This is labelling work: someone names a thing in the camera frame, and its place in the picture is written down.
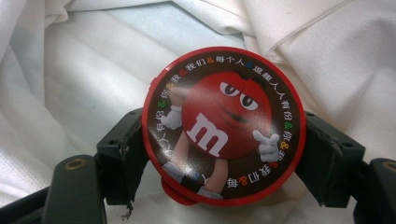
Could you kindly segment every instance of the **cartoon arm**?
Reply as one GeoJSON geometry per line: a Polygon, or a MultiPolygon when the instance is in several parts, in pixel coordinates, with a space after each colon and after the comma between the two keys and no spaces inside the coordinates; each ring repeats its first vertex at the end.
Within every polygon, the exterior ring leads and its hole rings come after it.
{"type": "Polygon", "coordinates": [[[278,160],[279,148],[277,147],[277,141],[279,140],[279,135],[277,133],[274,133],[270,138],[267,138],[259,131],[254,130],[253,137],[260,142],[259,151],[262,161],[273,162],[278,160]]]}
{"type": "Polygon", "coordinates": [[[167,116],[161,117],[161,123],[163,125],[172,130],[181,126],[181,107],[189,92],[189,89],[180,87],[174,87],[169,91],[169,98],[172,103],[171,111],[167,116]]]}

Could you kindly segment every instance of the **screw hole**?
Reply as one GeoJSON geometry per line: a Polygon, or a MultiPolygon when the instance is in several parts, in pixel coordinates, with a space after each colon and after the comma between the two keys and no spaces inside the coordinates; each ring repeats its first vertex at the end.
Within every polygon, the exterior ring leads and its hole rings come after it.
{"type": "Polygon", "coordinates": [[[110,145],[116,145],[116,144],[118,144],[119,143],[119,140],[110,140],[109,142],[108,142],[110,145]]]}
{"type": "Polygon", "coordinates": [[[87,163],[85,160],[77,158],[75,160],[72,160],[72,161],[68,162],[64,166],[64,168],[66,170],[76,170],[76,169],[78,169],[80,167],[83,167],[85,165],[85,163],[87,163]]]}
{"type": "Polygon", "coordinates": [[[343,145],[344,147],[353,147],[353,144],[348,142],[341,143],[341,145],[343,145]]]}

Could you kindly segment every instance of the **white bedsheet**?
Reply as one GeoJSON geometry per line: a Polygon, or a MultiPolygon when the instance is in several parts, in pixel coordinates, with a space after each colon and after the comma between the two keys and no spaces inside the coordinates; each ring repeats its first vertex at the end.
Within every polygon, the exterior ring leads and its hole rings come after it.
{"type": "MultiPolygon", "coordinates": [[[[189,51],[248,49],[276,63],[312,111],[396,160],[393,0],[0,0],[0,206],[50,184],[61,160],[95,153],[150,81],[189,51]]],[[[353,223],[293,175],[242,207],[182,206],[149,163],[131,223],[353,223]]],[[[121,223],[120,206],[107,208],[121,223]]]]}

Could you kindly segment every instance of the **black mount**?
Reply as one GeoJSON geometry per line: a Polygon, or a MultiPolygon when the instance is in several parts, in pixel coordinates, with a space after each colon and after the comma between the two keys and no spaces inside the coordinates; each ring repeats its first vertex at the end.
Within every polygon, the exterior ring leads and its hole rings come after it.
{"type": "MultiPolygon", "coordinates": [[[[125,204],[128,218],[149,161],[140,132],[142,109],[124,116],[98,143],[97,154],[60,162],[51,186],[0,209],[0,223],[106,223],[107,204],[125,204]]],[[[364,147],[312,113],[296,174],[319,205],[357,200],[358,224],[396,223],[396,161],[362,161],[364,147]]]]}

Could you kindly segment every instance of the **cartoon eye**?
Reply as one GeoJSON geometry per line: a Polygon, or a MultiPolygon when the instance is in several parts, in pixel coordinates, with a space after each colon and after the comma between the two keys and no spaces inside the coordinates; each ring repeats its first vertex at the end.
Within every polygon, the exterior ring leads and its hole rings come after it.
{"type": "Polygon", "coordinates": [[[239,93],[239,90],[225,82],[220,83],[220,89],[224,94],[228,96],[235,96],[239,93]]]}
{"type": "Polygon", "coordinates": [[[241,94],[240,100],[241,105],[247,110],[255,110],[259,106],[256,101],[246,96],[244,93],[241,94]]]}

